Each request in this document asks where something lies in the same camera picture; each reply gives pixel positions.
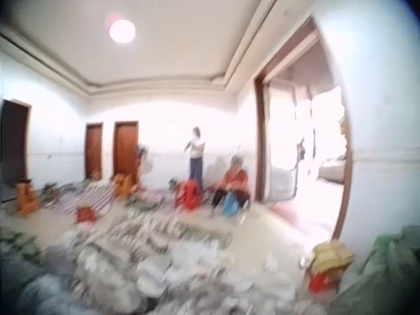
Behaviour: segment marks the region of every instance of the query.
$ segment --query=door frame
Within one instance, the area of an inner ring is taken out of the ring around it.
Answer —
[[[2,99],[3,103],[1,105],[0,110],[3,110],[3,105],[4,105],[4,101],[5,100],[8,100],[8,99],[6,99],[6,98],[3,98]],[[24,141],[24,154],[25,154],[25,158],[24,158],[24,163],[25,163],[24,171],[25,171],[25,174],[24,174],[24,176],[27,179],[28,178],[28,137],[29,137],[29,124],[30,124],[30,117],[31,117],[32,105],[31,104],[28,104],[28,103],[25,103],[25,102],[22,102],[21,100],[17,100],[15,98],[12,98],[11,100],[8,100],[8,101],[9,102],[13,102],[16,105],[26,107],[28,109],[28,114],[26,116],[25,137],[24,137],[25,138],[25,141]]]
[[[112,145],[112,167],[113,167],[112,174],[114,176],[117,175],[116,174],[116,161],[117,161],[117,157],[116,157],[116,151],[117,151],[116,150],[116,146],[117,146],[116,131],[117,131],[117,128],[119,126],[122,126],[122,125],[134,125],[134,126],[136,126],[136,129],[137,129],[136,143],[138,144],[138,120],[116,121],[114,123],[114,136],[113,136],[114,139],[113,139],[113,145]],[[138,178],[138,174],[137,174],[136,178],[133,178],[133,181],[137,182],[137,178]]]
[[[345,138],[347,142],[346,148],[346,163],[345,163],[345,179],[344,179],[344,190],[343,197],[341,201],[341,206],[339,210],[339,216],[335,229],[332,235],[332,238],[339,238],[343,230],[343,225],[345,222],[348,201],[350,198],[350,189],[352,184],[352,168],[353,168],[353,155],[352,155],[352,139],[351,139],[351,128],[350,128],[350,118],[348,115],[348,107],[346,101],[346,92],[343,85],[343,80],[338,71],[335,73],[332,72],[332,69],[335,68],[335,61],[330,53],[329,47],[326,45],[325,40],[323,39],[322,33],[317,27],[313,17],[307,18],[303,24],[297,29],[297,31],[285,42],[285,44],[279,49],[278,52],[264,65],[262,70],[254,78],[254,90],[255,90],[255,100],[257,106],[257,178],[255,185],[255,199],[257,201],[262,201],[264,198],[265,184],[266,184],[266,168],[267,168],[267,136],[265,123],[267,120],[264,104],[264,81],[272,73],[273,70],[278,68],[279,64],[283,62],[294,49],[298,47],[306,38],[311,36],[316,32],[319,37],[320,44],[324,49],[327,62],[329,65],[329,70],[331,74],[335,77],[334,79],[338,82],[341,88],[341,100],[345,108]]]
[[[100,178],[102,178],[102,141],[103,141],[103,132],[104,132],[104,123],[87,123],[85,128],[85,179],[88,179],[87,174],[87,130],[89,127],[100,127],[102,129],[102,136],[100,139]]]

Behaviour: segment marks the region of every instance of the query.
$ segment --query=blue bag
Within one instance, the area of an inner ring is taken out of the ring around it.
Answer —
[[[227,217],[232,217],[238,212],[238,210],[239,203],[236,200],[234,193],[229,192],[224,199],[223,214]]]

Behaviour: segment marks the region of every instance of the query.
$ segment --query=white shirt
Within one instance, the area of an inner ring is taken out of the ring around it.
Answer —
[[[195,149],[194,146],[202,147],[204,145],[205,145],[205,141],[203,141],[201,138],[192,139],[191,140],[190,157],[192,159],[201,158],[203,156],[203,152]]]

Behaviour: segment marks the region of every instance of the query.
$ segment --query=doorway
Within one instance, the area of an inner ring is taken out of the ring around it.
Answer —
[[[86,125],[85,136],[85,178],[90,179],[95,172],[102,179],[102,130],[103,123]]]
[[[333,67],[309,18],[255,78],[256,198],[304,232],[311,245],[339,237],[350,192],[350,132]],[[328,177],[321,172],[328,158],[341,165],[340,180],[320,178]]]
[[[131,174],[137,183],[138,121],[118,121],[114,128],[114,175]]]
[[[1,107],[1,201],[15,198],[14,185],[28,176],[26,138],[30,105],[4,100]]]

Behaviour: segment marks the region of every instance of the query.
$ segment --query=white wall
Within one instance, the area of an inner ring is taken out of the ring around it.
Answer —
[[[28,176],[46,182],[83,180],[86,101],[0,52],[0,94],[31,105]]]
[[[376,235],[420,224],[420,30],[401,1],[327,0],[314,18],[337,65],[352,128],[341,238],[363,256]]]
[[[233,95],[143,96],[94,101],[88,120],[104,123],[102,172],[105,178],[113,173],[115,122],[138,121],[139,142],[150,149],[142,176],[146,187],[166,189],[172,177],[188,177],[188,154],[183,150],[192,137],[192,128],[200,126],[207,142],[205,185],[221,179],[231,156],[241,147],[254,189],[256,121],[252,114],[246,106],[239,108]]]

